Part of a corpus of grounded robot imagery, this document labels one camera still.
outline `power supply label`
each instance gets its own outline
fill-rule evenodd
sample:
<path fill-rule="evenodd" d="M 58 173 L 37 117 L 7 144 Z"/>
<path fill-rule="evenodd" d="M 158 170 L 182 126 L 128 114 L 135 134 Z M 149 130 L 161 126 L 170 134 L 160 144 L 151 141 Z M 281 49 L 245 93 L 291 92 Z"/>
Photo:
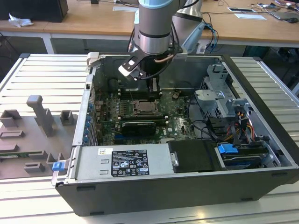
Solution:
<path fill-rule="evenodd" d="M 111 166 L 113 177 L 150 175 L 146 150 L 113 151 Z"/>

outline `motherboard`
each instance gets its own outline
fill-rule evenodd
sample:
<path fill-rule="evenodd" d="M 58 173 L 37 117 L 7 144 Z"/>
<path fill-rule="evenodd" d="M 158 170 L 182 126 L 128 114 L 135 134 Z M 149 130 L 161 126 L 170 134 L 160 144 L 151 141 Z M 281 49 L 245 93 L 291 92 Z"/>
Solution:
<path fill-rule="evenodd" d="M 163 91 L 153 101 L 123 99 L 117 93 L 96 97 L 96 120 L 99 145 L 134 145 L 166 143 L 170 140 L 195 139 L 187 119 L 190 96 L 179 91 Z"/>

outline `blue latch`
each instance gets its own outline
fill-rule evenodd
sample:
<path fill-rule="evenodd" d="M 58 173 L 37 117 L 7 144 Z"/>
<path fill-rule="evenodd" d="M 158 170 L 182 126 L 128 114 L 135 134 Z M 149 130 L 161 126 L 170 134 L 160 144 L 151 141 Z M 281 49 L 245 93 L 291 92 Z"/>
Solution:
<path fill-rule="evenodd" d="M 65 162 L 54 162 L 52 170 L 53 171 L 64 171 Z"/>
<path fill-rule="evenodd" d="M 233 147 L 233 144 L 221 144 L 218 146 L 219 152 L 222 153 L 238 153 L 238 149 Z"/>

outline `wooden desk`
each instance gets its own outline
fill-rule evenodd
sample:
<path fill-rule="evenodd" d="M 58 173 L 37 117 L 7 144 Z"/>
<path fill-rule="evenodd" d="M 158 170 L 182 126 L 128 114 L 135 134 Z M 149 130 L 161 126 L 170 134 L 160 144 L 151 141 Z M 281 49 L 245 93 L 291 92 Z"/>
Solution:
<path fill-rule="evenodd" d="M 250 8 L 250 4 L 256 4 L 256 0 L 226 0 L 231 7 Z M 263 3 L 270 4 L 271 0 L 263 0 Z M 218 6 L 217 2 L 209 0 L 203 3 L 202 12 L 223 13 L 230 12 L 227 4 Z M 299 23 L 288 23 L 280 21 L 267 13 L 260 13 L 267 20 L 238 19 L 234 14 L 210 14 L 214 29 L 219 33 L 221 42 L 232 41 L 248 42 L 246 45 L 259 46 L 283 46 L 289 43 L 299 47 Z M 208 15 L 203 15 L 206 22 L 209 22 Z"/>
<path fill-rule="evenodd" d="M 231 7 L 250 8 L 255 0 L 226 0 Z M 227 5 L 217 1 L 203 2 L 202 12 L 230 13 Z M 44 40 L 48 53 L 55 53 L 52 38 L 128 40 L 133 29 L 133 12 L 113 11 L 114 4 L 68 0 L 69 12 L 62 23 L 36 22 L 30 27 L 13 27 L 0 21 L 0 31 L 8 36 L 34 36 Z M 219 44 L 299 47 L 299 23 L 279 21 L 269 14 L 260 14 L 267 20 L 238 19 L 234 14 L 211 14 L 213 27 L 219 33 Z M 210 39 L 211 32 L 204 30 L 202 39 Z"/>

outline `aluminum profile table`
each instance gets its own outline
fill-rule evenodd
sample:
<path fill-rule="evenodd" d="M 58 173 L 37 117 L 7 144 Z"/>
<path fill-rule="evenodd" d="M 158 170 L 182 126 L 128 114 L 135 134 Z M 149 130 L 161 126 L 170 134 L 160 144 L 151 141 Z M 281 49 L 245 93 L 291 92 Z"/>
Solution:
<path fill-rule="evenodd" d="M 263 62 L 250 57 L 232 57 L 232 60 L 299 146 L 299 99 Z M 233 86 L 245 98 L 239 86 L 236 83 Z"/>
<path fill-rule="evenodd" d="M 19 59 L 0 84 L 0 112 L 17 108 L 22 116 L 32 115 L 24 100 L 29 95 L 41 94 L 53 114 L 69 106 L 78 113 L 89 72 L 85 60 L 85 55 L 30 55 L 27 59 Z M 252 58 L 233 60 L 298 143 L 298 125 L 292 125 L 299 121 L 296 120 L 298 99 L 262 62 Z M 243 97 L 241 90 L 233 85 Z M 50 180 L 51 177 L 0 180 L 0 223 L 299 223 L 299 182 L 280 186 L 254 202 L 78 217 Z"/>

